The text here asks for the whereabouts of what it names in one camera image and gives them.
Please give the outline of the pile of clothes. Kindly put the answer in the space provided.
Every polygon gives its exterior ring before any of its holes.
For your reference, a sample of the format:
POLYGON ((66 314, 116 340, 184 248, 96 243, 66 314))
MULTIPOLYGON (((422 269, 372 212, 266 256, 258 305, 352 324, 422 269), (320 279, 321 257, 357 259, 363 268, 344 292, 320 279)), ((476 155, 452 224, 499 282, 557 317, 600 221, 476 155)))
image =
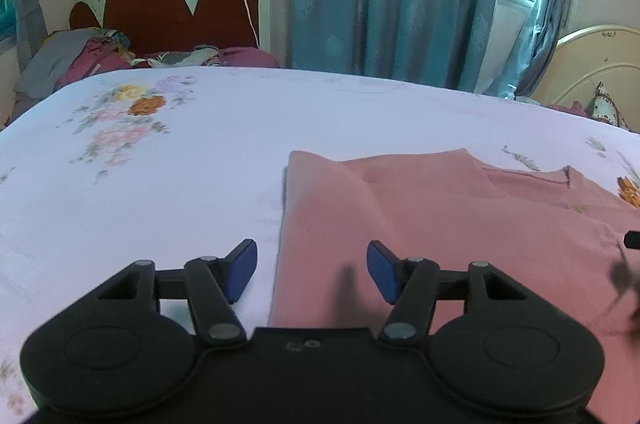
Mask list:
POLYGON ((277 69, 279 63, 269 52, 253 47, 220 49, 203 45, 188 51, 162 51, 137 56, 129 49, 128 38, 116 30, 78 28, 58 31, 46 38, 21 72, 14 87, 13 110, 3 118, 3 125, 9 126, 59 89, 93 75, 168 66, 277 69))

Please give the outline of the floral white bed sheet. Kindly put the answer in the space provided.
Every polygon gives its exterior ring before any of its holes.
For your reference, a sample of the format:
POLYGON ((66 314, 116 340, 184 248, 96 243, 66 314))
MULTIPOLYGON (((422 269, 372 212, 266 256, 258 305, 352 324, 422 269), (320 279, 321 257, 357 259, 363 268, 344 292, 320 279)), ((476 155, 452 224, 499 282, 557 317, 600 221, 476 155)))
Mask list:
POLYGON ((1 134, 1 418, 35 405, 32 332, 132 262, 174 269, 245 239, 235 307, 272 326, 288 161, 463 150, 519 172, 564 167, 612 193, 639 176, 632 132, 469 92, 277 69, 123 70, 66 86, 1 134))

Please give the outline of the red heart-shaped headboard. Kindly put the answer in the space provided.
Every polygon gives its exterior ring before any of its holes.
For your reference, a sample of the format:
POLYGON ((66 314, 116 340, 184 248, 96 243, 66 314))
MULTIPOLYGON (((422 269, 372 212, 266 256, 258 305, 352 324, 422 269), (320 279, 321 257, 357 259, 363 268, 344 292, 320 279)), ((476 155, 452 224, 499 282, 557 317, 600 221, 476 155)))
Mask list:
POLYGON ((271 50, 271 0, 78 0, 68 25, 121 32, 135 54, 201 45, 271 50))

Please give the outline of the patterned pillow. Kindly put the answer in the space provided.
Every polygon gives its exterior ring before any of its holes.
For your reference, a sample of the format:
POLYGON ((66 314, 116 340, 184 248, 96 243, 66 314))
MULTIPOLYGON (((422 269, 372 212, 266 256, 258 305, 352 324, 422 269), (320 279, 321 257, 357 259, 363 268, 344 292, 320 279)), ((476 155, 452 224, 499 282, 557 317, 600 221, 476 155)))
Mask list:
POLYGON ((616 106, 613 98, 602 82, 598 84, 593 100, 588 108, 585 108, 579 101, 574 100, 570 106, 550 104, 549 109, 580 116, 581 118, 590 118, 590 120, 593 121, 619 127, 628 130, 628 132, 631 131, 622 112, 620 112, 620 109, 616 106))

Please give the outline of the pink long-sleeve sweater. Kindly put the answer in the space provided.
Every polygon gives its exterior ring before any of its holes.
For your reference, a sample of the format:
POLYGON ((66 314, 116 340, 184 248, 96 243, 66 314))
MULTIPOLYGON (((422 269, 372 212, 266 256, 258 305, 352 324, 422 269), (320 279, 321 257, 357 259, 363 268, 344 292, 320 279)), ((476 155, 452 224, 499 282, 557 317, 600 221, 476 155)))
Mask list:
POLYGON ((639 418, 639 227, 628 181, 612 193, 564 167, 503 170, 455 150, 334 162, 288 161, 270 322, 378 329, 390 308, 367 270, 368 244, 448 270, 484 260, 590 329, 605 368, 590 410, 639 418))

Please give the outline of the cream arched headboard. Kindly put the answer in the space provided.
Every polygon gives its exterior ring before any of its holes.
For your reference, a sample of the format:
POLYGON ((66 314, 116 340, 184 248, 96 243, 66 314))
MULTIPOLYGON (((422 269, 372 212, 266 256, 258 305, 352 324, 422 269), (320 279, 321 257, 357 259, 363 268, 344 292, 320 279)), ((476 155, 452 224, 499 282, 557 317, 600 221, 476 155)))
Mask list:
POLYGON ((628 127, 639 130, 639 32, 623 25, 597 25, 564 36, 532 99, 545 106, 589 108, 602 84, 628 127))

